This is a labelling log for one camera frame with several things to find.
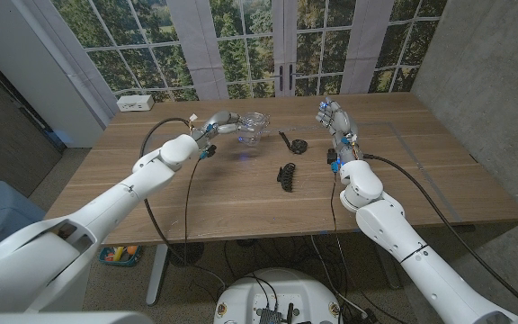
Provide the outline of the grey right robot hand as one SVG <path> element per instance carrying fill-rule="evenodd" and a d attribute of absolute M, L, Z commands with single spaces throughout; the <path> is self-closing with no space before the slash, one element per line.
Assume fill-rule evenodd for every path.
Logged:
<path fill-rule="evenodd" d="M 358 126 L 337 101 L 326 98 L 318 107 L 316 120 L 331 134 L 337 153 L 352 149 L 358 142 Z"/>

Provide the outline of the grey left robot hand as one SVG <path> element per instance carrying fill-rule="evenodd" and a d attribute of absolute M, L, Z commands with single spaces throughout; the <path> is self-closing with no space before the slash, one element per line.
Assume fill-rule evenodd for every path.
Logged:
<path fill-rule="evenodd" d="M 192 137 L 199 149 L 205 149 L 210 145 L 210 140 L 217 135 L 236 131 L 256 132 L 257 128 L 244 122 L 238 113 L 220 111 L 211 116 L 202 126 L 196 127 L 192 131 Z"/>

